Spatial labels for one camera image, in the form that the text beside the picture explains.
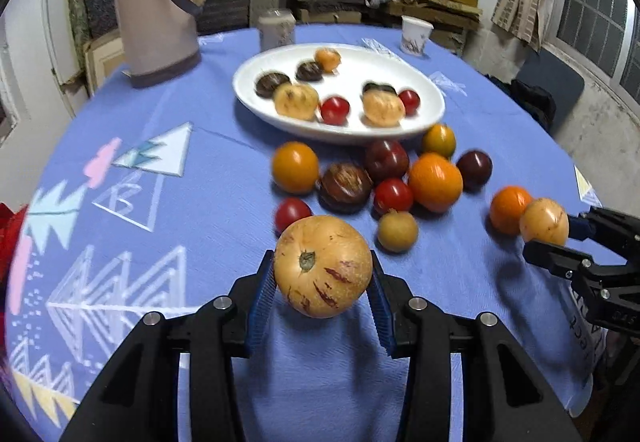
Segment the metal screw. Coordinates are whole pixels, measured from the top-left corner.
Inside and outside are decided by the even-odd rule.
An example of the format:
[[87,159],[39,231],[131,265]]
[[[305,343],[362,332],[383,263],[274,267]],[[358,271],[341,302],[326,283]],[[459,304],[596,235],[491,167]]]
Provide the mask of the metal screw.
[[145,325],[153,326],[157,325],[161,319],[162,316],[158,312],[147,312],[142,318],[142,322]]
[[409,307],[414,310],[424,310],[427,308],[427,300],[423,297],[412,297],[409,300]]
[[218,296],[213,300],[213,306],[218,310],[226,310],[233,304],[229,296]]
[[498,324],[498,318],[494,314],[491,314],[491,312],[481,314],[480,321],[483,325],[488,327],[495,327]]

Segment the orange tomato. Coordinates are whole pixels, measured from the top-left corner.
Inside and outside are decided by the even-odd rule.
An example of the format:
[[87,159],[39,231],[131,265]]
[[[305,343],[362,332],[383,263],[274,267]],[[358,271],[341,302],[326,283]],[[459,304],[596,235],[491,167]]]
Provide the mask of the orange tomato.
[[422,138],[422,151],[433,152],[451,158],[456,151],[456,135],[446,124],[435,124]]
[[533,202],[529,192],[519,186],[503,187],[494,195],[489,208],[489,219],[497,231],[510,236],[520,234],[520,217]]
[[425,153],[409,169],[408,186],[418,203],[444,213],[462,194],[462,175],[441,155]]
[[287,193],[311,193],[320,176],[318,157],[302,142],[287,142],[273,155],[271,175],[274,182]]

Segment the tomato stem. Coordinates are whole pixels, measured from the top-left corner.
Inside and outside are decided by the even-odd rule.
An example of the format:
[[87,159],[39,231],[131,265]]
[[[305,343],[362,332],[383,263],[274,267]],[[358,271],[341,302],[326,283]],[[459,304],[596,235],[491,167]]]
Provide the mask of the tomato stem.
[[304,250],[298,259],[302,272],[309,272],[316,264],[316,254],[314,252],[306,252]]

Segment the pink cloud pattern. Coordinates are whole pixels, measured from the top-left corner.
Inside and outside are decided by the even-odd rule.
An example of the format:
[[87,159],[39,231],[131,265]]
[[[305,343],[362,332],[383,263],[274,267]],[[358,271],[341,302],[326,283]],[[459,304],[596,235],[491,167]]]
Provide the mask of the pink cloud pattern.
[[14,262],[11,266],[11,271],[9,271],[7,286],[7,303],[11,314],[14,316],[20,313],[24,280],[27,278],[27,265],[31,258],[31,247],[33,247],[31,237],[28,234],[22,234],[15,248]]
[[95,157],[93,157],[84,166],[84,170],[82,172],[89,177],[87,185],[91,189],[100,187],[104,182],[104,178],[107,176],[107,171],[109,170],[111,161],[113,161],[113,157],[121,143],[122,141],[118,137],[112,138],[111,141],[102,146],[98,150],[98,153],[95,154]]

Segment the white oval plate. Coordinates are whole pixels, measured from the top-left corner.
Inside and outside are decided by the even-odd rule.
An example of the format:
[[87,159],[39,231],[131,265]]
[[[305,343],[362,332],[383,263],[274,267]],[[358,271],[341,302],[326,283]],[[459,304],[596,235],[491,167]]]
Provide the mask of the white oval plate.
[[[320,101],[332,95],[342,96],[351,105],[347,123],[331,126],[321,122],[319,112],[316,121],[307,122],[278,115],[272,99],[263,99],[255,93],[255,83],[267,72],[283,72],[297,83],[296,68],[303,61],[314,58],[319,48],[334,48],[342,57],[342,63],[333,75],[324,75],[322,81],[309,83],[320,96]],[[412,88],[420,95],[420,107],[416,115],[405,117],[393,128],[374,128],[362,122],[362,87],[373,81],[392,85],[399,93]],[[300,137],[332,144],[366,144],[373,139],[393,138],[401,140],[424,133],[444,114],[444,98],[433,82],[411,65],[377,54],[363,47],[327,43],[289,45],[267,50],[245,61],[234,75],[236,96],[251,112],[280,130]]]

